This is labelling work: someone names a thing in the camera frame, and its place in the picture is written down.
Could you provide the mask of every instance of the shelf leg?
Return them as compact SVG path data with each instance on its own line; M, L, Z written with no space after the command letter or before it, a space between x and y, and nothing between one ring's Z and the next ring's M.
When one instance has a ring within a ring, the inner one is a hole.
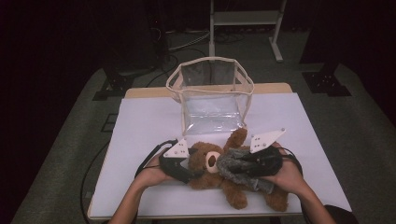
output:
M210 1L210 40L209 40L209 56L215 56L215 4L214 0Z
M279 48L277 47L276 41L277 41L277 36L279 35L280 25L282 24L283 15L285 14L286 2L287 0L283 0L281 3L279 13L277 14L274 36L269 38L271 48L274 52L277 63L283 63L283 58L282 55L280 54Z

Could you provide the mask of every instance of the clear plastic container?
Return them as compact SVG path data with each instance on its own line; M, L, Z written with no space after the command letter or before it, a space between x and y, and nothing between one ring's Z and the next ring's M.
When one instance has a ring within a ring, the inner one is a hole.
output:
M254 84L234 59L206 57L181 63L166 81L182 105L184 135L245 127Z

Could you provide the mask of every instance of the finger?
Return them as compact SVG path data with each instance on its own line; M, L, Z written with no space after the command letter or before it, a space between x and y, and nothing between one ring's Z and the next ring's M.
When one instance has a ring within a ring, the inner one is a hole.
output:
M287 155L288 153L286 153L286 151L283 149L283 148L280 148L280 147L282 147L278 142L274 142L273 144L272 144L272 146L273 147L277 147L277 148L279 148L279 152L280 152L280 154L282 154L282 155Z

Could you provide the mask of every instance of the gray fabric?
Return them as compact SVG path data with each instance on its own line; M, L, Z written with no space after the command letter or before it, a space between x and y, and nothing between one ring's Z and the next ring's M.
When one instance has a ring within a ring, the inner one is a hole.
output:
M251 164L249 161L239 160L239 158L248 153L249 151L246 149L230 148L227 153L220 155L216 161L219 173L236 184L243 184L254 190L271 193L274 189L273 183L259 178L252 178L246 174L233 174L230 171L230 167L242 167Z

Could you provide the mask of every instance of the teddy bear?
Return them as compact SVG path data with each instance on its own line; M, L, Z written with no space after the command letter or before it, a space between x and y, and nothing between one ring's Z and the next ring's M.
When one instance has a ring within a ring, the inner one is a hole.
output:
M268 190L256 190L248 185L235 183L221 175L215 165L219 156L226 154L230 148L248 150L249 146L243 146L247 134L248 131L245 128L233 131L223 148L206 142L195 143L191 147L193 152L190 154L188 167L193 172L204 172L204 174L191 180L189 185L193 189L222 189L227 202L235 209L243 209L248 205L244 190L255 190L263 195L264 200L272 209L284 212L288 207L288 193L285 190L275 185Z

